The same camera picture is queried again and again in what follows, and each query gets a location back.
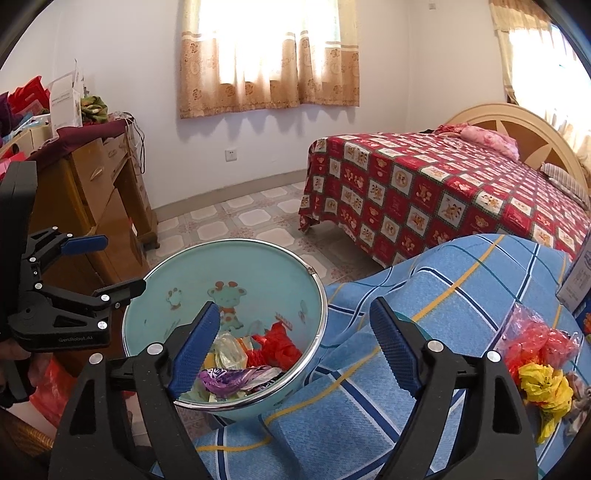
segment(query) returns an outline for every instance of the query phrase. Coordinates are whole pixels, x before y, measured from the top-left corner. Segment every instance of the silver screw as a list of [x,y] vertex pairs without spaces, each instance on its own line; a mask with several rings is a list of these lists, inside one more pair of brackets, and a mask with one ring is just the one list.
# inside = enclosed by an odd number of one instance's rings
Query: silver screw
[[499,352],[495,352],[494,350],[491,350],[490,352],[486,353],[486,357],[494,363],[500,362],[501,361],[501,356],[499,355]]
[[443,351],[443,344],[439,340],[431,340],[427,344],[427,348],[432,352],[441,352]]
[[158,355],[162,350],[164,350],[164,347],[161,343],[153,343],[148,347],[148,353],[150,355]]
[[103,356],[101,353],[93,353],[89,358],[88,361],[92,364],[92,365],[96,365],[99,364],[103,361]]

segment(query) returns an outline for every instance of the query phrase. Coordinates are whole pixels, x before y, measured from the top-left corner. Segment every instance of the baseboard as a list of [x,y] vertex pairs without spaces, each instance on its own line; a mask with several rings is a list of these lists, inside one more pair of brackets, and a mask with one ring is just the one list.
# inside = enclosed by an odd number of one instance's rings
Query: baseboard
[[274,189],[276,187],[283,187],[290,183],[298,183],[306,179],[305,170],[296,170],[288,173],[280,173],[265,177],[263,179],[256,179],[245,181],[244,183],[237,183],[222,189],[212,190],[211,192],[201,193],[188,199],[179,200],[178,202],[162,205],[154,209],[156,218],[159,222],[168,220],[169,218],[178,217],[185,213],[199,210],[200,208],[209,207],[215,203],[226,202],[238,197],[244,197],[251,193],[261,192],[263,190]]

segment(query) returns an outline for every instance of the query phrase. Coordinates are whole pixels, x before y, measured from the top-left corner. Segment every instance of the wooden headboard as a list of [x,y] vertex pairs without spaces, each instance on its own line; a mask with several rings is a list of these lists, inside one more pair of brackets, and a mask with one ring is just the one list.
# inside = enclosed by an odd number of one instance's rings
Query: wooden headboard
[[447,123],[467,123],[509,135],[517,140],[519,157],[526,165],[538,170],[543,162],[553,163],[587,189],[583,167],[566,140],[545,120],[523,107],[486,103],[460,112]]

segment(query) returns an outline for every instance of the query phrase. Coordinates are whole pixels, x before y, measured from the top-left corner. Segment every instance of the white wall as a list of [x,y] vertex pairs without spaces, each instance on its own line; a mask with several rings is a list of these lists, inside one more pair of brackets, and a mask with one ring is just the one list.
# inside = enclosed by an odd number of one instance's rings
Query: white wall
[[[179,120],[183,0],[54,0],[0,70],[0,92],[47,83],[77,58],[111,111],[146,134],[154,207],[224,186],[302,170],[318,137],[419,131],[504,97],[488,0],[357,0],[361,106],[302,106]],[[224,150],[238,149],[226,163]]]
[[[434,2],[435,10],[428,4]],[[407,131],[435,128],[465,108],[504,102],[501,54],[488,0],[408,0]]]
[[[361,107],[303,106],[179,120],[182,0],[55,0],[0,70],[0,90],[83,67],[109,109],[128,111],[146,134],[145,182],[154,207],[231,184],[305,169],[318,137],[402,131],[407,117],[405,0],[358,0]],[[226,163],[224,150],[238,149]]]

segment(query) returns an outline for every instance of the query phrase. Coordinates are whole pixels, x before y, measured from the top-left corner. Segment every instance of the floral curtain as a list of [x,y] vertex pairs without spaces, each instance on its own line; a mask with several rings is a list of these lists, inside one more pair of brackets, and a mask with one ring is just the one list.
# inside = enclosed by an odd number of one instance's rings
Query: floral curtain
[[509,101],[564,137],[591,186],[591,80],[581,61],[532,0],[490,0],[490,8]]
[[355,0],[184,0],[181,118],[359,106]]

